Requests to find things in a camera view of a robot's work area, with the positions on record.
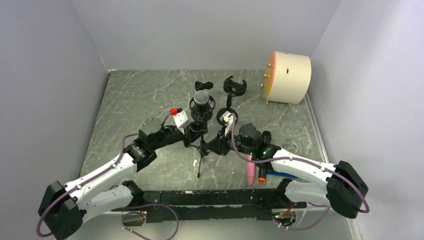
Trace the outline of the black tripod microphone stand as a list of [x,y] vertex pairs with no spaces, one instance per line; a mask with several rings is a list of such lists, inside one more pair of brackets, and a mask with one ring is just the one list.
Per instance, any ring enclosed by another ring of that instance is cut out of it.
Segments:
[[[208,104],[209,104],[209,113],[208,113],[208,117],[207,117],[207,123],[212,118],[212,116],[213,116],[213,110],[215,109],[215,106],[216,106],[215,99],[212,96],[210,96],[210,95],[209,95],[209,102],[208,102]],[[194,97],[193,97],[190,100],[190,102],[189,102],[189,108],[191,110],[191,117],[192,117],[192,111],[193,111],[194,105],[195,105],[195,103],[194,103]],[[206,150],[206,147],[205,147],[206,141],[204,140],[204,135],[206,133],[208,133],[208,126],[207,126],[207,129],[206,130],[203,130],[202,126],[199,125],[194,120],[194,122],[190,125],[190,128],[194,132],[197,132],[199,134],[199,137],[200,137],[200,145],[199,146],[194,146],[194,147],[196,147],[196,149],[198,150],[198,152],[200,154],[200,160],[199,160],[199,166],[198,166],[198,172],[197,172],[197,178],[199,178],[200,177],[200,170],[201,170],[202,159],[203,159],[203,157],[207,156],[209,154],[209,152],[210,152],[210,151]]]

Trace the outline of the grey-head microphone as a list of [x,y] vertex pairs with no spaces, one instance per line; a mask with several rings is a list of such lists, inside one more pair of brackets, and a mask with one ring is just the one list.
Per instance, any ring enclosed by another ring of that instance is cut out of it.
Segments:
[[194,107],[192,110],[192,117],[193,119],[202,126],[203,130],[207,130],[207,118],[209,115],[209,95],[204,90],[198,90],[194,97]]

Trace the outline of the pink microphone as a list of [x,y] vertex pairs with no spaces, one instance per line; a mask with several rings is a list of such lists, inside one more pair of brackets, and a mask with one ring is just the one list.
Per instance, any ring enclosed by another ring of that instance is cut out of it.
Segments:
[[247,163],[247,184],[252,186],[256,177],[256,165],[252,162]]

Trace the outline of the black round-base clip stand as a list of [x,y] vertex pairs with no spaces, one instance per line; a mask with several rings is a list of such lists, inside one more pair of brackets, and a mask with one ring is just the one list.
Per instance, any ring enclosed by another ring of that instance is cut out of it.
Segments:
[[196,80],[194,82],[195,91],[201,91],[201,90],[210,90],[214,87],[214,83],[207,81],[207,82],[201,82]]

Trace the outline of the black microphone orange end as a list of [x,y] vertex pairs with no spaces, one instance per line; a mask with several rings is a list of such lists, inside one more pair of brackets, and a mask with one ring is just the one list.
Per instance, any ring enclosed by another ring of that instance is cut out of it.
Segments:
[[258,168],[258,178],[257,178],[257,180],[260,183],[266,183],[267,182],[267,173],[268,173],[268,170],[265,167],[259,167]]

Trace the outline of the black round-base shock-mount stand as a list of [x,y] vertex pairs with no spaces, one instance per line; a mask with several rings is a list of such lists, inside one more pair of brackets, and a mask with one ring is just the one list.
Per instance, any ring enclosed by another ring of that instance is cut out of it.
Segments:
[[247,82],[243,79],[242,83],[233,81],[233,76],[230,75],[224,80],[223,90],[227,93],[226,106],[221,108],[216,114],[216,120],[221,125],[224,126],[223,115],[225,112],[233,113],[238,116],[237,112],[232,108],[233,100],[236,97],[240,97],[245,94],[247,90]]

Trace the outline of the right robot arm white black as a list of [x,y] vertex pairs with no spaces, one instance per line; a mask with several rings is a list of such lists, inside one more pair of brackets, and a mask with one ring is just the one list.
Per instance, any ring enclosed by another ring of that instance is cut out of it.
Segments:
[[325,163],[291,153],[272,144],[271,132],[260,132],[252,123],[234,133],[234,129],[222,129],[204,148],[221,156],[234,151],[242,160],[265,171],[287,173],[302,180],[283,181],[274,195],[278,206],[310,202],[329,206],[349,219],[370,212],[365,199],[369,187],[350,163]]

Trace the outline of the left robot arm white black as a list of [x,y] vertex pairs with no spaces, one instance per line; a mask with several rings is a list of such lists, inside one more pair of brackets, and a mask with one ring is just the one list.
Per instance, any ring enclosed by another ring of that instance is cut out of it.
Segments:
[[173,120],[173,125],[156,118],[146,120],[137,133],[124,136],[120,152],[112,160],[76,180],[51,183],[38,209],[36,234],[65,240],[105,212],[156,206],[152,200],[145,200],[144,191],[134,181],[126,178],[150,165],[157,158],[157,149],[178,142],[188,147],[208,131],[205,124],[192,122],[182,113]]

